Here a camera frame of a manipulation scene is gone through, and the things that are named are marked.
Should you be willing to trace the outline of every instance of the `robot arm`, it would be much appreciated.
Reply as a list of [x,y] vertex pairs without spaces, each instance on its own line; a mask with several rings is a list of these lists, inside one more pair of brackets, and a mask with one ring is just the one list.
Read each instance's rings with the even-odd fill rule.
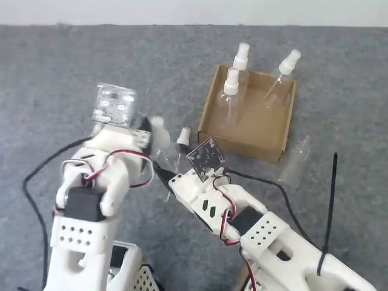
[[326,255],[317,276],[321,251],[242,187],[229,184],[222,171],[202,182],[191,169],[171,179],[169,186],[177,200],[225,244],[240,243],[257,282],[255,289],[245,290],[376,291],[332,255]]
[[138,247],[126,245],[130,251],[122,254],[121,271],[108,284],[107,274],[116,214],[125,194],[146,172],[143,161],[150,163],[130,129],[106,125],[63,163],[45,291],[131,290],[141,265]]

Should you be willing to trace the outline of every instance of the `clear plastic bottle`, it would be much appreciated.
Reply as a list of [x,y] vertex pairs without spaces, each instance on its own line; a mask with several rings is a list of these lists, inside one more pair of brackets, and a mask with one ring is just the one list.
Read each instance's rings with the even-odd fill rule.
[[173,172],[177,153],[171,145],[169,132],[164,128],[164,119],[154,116],[150,122],[154,135],[152,157],[161,168]]
[[217,95],[217,102],[224,118],[219,119],[220,127],[235,125],[238,117],[238,70],[229,68],[224,88]]
[[292,50],[279,67],[272,72],[276,76],[275,82],[264,96],[264,105],[269,111],[275,111],[289,103],[288,91],[292,83],[291,73],[298,60],[302,57],[299,50]]
[[233,61],[233,68],[238,70],[238,95],[242,100],[247,92],[249,72],[247,70],[249,45],[245,42],[238,46],[237,55]]
[[311,140],[309,136],[297,142],[283,160],[280,161],[282,170],[278,178],[279,184],[285,186],[286,189],[296,191],[306,164],[309,160]]

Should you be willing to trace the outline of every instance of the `cardboard box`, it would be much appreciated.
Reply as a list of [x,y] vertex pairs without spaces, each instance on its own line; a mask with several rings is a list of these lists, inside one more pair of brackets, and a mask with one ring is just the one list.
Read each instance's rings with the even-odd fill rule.
[[296,81],[287,81],[283,85],[283,92],[279,92],[287,98],[287,104],[270,112],[264,106],[263,99],[275,78],[262,72],[249,72],[248,89],[239,105],[236,125],[220,129],[217,124],[220,116],[226,113],[218,105],[216,97],[223,89],[229,67],[218,65],[216,68],[199,124],[198,141],[203,142],[212,136],[221,150],[278,162],[286,148]]

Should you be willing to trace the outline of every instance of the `gray carpet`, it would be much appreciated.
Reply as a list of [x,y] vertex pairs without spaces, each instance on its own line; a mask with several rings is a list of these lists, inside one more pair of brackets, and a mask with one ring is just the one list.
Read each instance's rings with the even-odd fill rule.
[[[182,126],[198,128],[215,64],[231,62],[241,41],[251,44],[250,67],[264,71],[292,48],[302,51],[290,142],[310,135],[313,149],[292,205],[321,245],[337,151],[330,251],[378,290],[388,288],[388,29],[58,25],[0,27],[1,290],[39,290],[42,235],[21,181],[56,149],[90,133],[97,82],[136,89],[140,110],[164,116],[176,139]],[[72,152],[30,186],[49,229],[59,166]],[[279,170],[226,157],[230,167],[253,175],[273,178]],[[276,190],[234,181],[293,226]],[[141,246],[167,290],[230,290],[243,266],[238,248],[224,246],[165,197],[157,180],[129,193],[117,238]]]

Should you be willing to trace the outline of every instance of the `small bottle cap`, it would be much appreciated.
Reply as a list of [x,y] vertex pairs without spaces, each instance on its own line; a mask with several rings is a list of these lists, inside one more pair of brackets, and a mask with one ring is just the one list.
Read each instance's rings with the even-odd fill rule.
[[283,59],[283,62],[279,65],[279,71],[283,75],[289,75],[295,68],[296,63],[302,57],[302,53],[299,50],[292,50],[291,53]]
[[181,130],[181,134],[180,134],[179,138],[176,140],[176,143],[177,144],[184,144],[185,146],[188,146],[189,141],[190,141],[191,132],[192,132],[192,130],[190,128],[183,127]]
[[224,84],[224,93],[227,95],[236,95],[238,91],[238,70],[228,69],[228,75]]
[[233,61],[233,68],[242,71],[247,68],[248,63],[249,45],[245,42],[240,43],[238,46],[237,55]]

